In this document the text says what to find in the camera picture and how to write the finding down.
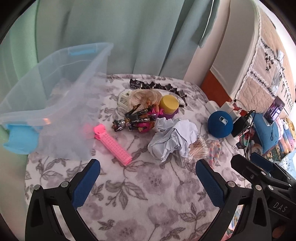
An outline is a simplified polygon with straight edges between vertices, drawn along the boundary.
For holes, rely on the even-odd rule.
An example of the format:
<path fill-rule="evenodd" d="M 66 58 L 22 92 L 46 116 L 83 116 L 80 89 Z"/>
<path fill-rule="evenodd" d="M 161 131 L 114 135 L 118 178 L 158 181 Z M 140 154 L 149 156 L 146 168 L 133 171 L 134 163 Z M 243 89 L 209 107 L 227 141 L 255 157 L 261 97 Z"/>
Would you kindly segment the rainbow twisted pipe cleaner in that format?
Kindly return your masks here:
<path fill-rule="evenodd" d="M 219 141 L 212 141 L 208 144 L 208 161 L 210 163 L 215 163 L 218 161 L 221 154 L 221 144 Z"/>

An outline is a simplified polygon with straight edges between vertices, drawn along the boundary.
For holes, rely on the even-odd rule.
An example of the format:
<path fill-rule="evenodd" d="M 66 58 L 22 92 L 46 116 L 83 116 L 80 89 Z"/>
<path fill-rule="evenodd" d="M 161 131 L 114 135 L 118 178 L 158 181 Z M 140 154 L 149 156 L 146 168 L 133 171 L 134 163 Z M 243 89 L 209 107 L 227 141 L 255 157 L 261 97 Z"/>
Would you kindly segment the blue ball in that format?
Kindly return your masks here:
<path fill-rule="evenodd" d="M 213 112 L 207 122 L 208 132 L 216 138 L 225 138 L 233 130 L 233 120 L 225 111 Z"/>

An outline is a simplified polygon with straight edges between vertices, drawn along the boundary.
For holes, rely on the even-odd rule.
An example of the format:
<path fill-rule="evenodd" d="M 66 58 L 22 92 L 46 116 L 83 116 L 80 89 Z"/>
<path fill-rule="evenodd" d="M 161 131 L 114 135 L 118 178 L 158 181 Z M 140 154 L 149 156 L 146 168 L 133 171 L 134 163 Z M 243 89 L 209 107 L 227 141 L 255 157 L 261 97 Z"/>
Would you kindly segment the cotton swab pack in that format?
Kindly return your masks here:
<path fill-rule="evenodd" d="M 195 142 L 193 142 L 190 146 L 189 156 L 194 159 L 204 159 L 208 155 L 208 147 L 202 136 L 197 136 Z"/>

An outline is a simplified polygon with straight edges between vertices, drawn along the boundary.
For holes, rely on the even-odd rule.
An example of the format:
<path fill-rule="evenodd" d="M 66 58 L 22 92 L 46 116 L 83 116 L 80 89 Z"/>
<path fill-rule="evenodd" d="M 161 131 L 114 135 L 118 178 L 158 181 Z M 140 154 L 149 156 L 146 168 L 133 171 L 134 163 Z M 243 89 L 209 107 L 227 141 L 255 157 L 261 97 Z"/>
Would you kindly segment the pink hair roller clip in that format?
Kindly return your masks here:
<path fill-rule="evenodd" d="M 132 156 L 107 132 L 103 124 L 94 127 L 94 134 L 122 165 L 127 166 L 132 161 Z"/>

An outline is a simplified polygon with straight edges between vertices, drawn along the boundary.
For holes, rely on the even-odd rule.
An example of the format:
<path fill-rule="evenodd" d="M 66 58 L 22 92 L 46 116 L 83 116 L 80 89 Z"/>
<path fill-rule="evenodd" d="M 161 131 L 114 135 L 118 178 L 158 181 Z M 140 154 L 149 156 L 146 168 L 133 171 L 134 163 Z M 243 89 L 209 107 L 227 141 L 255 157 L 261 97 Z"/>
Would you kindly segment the white paper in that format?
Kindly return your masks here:
<path fill-rule="evenodd" d="M 158 118 L 155 127 L 157 132 L 147 146 L 155 159 L 164 162 L 174 151 L 178 151 L 181 157 L 189 157 L 190 145 L 198 137 L 198 129 L 193 122 L 179 118 Z"/>

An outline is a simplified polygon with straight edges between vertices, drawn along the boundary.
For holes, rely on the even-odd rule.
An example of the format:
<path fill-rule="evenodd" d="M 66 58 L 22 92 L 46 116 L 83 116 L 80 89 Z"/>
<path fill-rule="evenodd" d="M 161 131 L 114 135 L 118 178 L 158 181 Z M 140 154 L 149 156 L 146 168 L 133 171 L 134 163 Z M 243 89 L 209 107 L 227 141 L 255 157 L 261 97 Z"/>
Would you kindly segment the black silver action figure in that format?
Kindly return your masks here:
<path fill-rule="evenodd" d="M 138 110 L 140 104 L 134 105 L 132 110 L 125 114 L 124 119 L 114 120 L 112 129 L 115 132 L 127 129 L 128 131 L 138 131 L 139 133 L 147 133 L 154 128 L 159 112 L 155 110 L 153 105 Z"/>

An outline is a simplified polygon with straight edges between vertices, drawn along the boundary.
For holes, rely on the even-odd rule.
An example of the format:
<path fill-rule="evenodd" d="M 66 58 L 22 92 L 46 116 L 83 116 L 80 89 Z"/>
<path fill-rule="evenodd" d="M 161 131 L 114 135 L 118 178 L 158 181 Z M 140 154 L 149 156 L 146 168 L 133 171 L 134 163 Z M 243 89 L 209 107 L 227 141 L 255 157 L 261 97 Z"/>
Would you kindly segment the smartphone on stand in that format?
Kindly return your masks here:
<path fill-rule="evenodd" d="M 284 107 L 285 103 L 277 96 L 263 115 L 263 120 L 267 126 L 271 126 L 275 122 Z"/>

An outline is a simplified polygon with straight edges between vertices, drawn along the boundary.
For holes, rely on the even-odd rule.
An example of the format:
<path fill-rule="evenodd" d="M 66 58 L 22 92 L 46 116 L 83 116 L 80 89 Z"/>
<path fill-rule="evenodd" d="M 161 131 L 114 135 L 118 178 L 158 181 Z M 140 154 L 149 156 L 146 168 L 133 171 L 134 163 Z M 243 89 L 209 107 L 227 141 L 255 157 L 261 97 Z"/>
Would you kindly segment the white power strip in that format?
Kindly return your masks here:
<path fill-rule="evenodd" d="M 224 111 L 227 114 L 229 114 L 233 120 L 233 122 L 235 122 L 236 120 L 239 119 L 239 117 L 241 116 L 241 111 L 242 109 L 237 107 L 236 104 L 234 103 L 234 101 L 232 102 L 224 102 L 224 104 L 222 104 L 222 106 L 220 107 L 215 101 L 213 100 L 209 100 L 206 105 L 205 105 L 207 111 L 212 114 L 216 111 Z"/>

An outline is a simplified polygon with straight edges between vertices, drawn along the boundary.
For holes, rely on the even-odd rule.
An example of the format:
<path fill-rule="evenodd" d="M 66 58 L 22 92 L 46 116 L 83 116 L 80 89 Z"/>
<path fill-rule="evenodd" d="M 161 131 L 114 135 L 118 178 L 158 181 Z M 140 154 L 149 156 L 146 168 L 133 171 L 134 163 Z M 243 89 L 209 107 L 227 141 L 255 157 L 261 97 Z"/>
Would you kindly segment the clear plastic storage bin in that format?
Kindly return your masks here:
<path fill-rule="evenodd" d="M 1 103 L 1 125 L 12 153 L 87 160 L 94 127 L 107 94 L 107 62 L 113 44 L 58 50 L 30 70 Z"/>

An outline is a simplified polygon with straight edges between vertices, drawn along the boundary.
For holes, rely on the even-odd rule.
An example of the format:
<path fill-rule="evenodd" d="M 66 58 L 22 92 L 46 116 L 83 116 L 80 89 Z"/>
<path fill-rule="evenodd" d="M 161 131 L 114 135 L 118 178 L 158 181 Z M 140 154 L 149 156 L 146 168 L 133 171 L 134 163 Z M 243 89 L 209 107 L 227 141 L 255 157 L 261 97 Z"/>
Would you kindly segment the beige quilted lace cover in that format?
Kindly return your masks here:
<path fill-rule="evenodd" d="M 288 116 L 295 103 L 295 85 L 285 48 L 272 21 L 259 16 L 259 37 L 247 74 L 236 94 L 246 110 L 264 113 L 276 97 L 285 104 L 281 116 Z"/>

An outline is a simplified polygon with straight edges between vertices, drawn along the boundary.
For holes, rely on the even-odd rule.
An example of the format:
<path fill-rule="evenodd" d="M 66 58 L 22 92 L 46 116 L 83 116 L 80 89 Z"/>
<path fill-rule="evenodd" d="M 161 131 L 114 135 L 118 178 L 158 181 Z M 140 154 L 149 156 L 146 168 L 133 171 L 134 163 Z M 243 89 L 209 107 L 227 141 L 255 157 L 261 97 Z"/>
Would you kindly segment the yellow purple sponge cylinder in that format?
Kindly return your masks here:
<path fill-rule="evenodd" d="M 165 95 L 159 102 L 159 117 L 170 119 L 179 111 L 179 101 L 173 95 Z"/>

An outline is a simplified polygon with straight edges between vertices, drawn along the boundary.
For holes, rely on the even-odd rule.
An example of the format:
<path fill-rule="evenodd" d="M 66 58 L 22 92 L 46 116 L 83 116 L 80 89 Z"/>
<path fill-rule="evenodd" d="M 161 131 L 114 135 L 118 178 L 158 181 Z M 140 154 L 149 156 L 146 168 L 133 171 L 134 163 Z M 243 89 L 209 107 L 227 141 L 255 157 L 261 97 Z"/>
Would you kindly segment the floral grey white blanket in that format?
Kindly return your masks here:
<path fill-rule="evenodd" d="M 78 208 L 79 214 L 99 240 L 194 240 L 199 238 L 215 217 L 213 206 L 204 187 L 195 174 L 195 163 L 180 164 L 176 154 L 160 163 L 147 150 L 154 136 L 151 133 L 111 129 L 112 121 L 124 116 L 117 105 L 121 92 L 130 89 L 130 79 L 160 84 L 171 84 L 183 90 L 188 105 L 177 118 L 193 122 L 208 144 L 219 141 L 221 154 L 211 163 L 226 181 L 237 186 L 250 187 L 250 183 L 231 168 L 230 160 L 238 150 L 225 139 L 208 134 L 210 113 L 205 108 L 208 98 L 197 86 L 184 80 L 153 75 L 108 75 L 107 94 L 98 115 L 108 132 L 132 155 L 132 162 L 124 167 L 105 148 L 95 141 L 92 157 L 101 164 L 101 173 L 86 202 Z M 88 161 L 55 159 L 32 153 L 25 174 L 25 202 L 29 205 L 36 184 L 44 188 L 57 187 L 70 181 Z"/>

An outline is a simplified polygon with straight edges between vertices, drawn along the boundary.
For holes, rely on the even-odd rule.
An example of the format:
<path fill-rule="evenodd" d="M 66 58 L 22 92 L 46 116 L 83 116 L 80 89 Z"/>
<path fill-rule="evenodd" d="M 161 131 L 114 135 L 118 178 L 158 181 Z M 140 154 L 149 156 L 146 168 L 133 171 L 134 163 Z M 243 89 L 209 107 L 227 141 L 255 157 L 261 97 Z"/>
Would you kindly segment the white plastic toy crate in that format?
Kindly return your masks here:
<path fill-rule="evenodd" d="M 119 94 L 117 104 L 120 108 L 128 110 L 129 97 L 131 92 L 131 90 L 125 90 Z"/>

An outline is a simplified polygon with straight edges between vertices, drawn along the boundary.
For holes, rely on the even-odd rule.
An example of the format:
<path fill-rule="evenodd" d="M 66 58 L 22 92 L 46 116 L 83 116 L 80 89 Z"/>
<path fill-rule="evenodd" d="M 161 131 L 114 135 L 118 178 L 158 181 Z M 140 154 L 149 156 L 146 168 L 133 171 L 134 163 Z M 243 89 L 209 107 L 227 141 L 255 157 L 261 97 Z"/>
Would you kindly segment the black flower headband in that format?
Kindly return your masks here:
<path fill-rule="evenodd" d="M 179 96 L 183 102 L 184 102 L 184 106 L 187 106 L 187 101 L 186 101 L 186 97 L 187 95 L 184 93 L 183 90 L 178 90 L 176 87 L 173 87 L 171 84 L 166 84 L 166 85 L 161 85 L 159 83 L 155 83 L 155 82 L 151 82 L 150 84 L 148 84 L 148 87 L 150 89 L 161 89 L 161 90 L 165 90 L 168 92 L 172 92 L 175 95 Z"/>

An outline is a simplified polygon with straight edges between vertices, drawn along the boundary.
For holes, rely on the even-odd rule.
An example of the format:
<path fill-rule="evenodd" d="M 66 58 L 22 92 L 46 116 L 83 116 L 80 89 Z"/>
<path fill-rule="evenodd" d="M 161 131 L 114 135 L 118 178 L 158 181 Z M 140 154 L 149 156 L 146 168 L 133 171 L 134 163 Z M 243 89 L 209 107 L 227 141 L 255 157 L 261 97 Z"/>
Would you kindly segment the green curtain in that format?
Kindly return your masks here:
<path fill-rule="evenodd" d="M 35 1 L 1 42 L 1 97 L 62 48 L 109 42 L 108 74 L 183 79 L 220 1 Z"/>

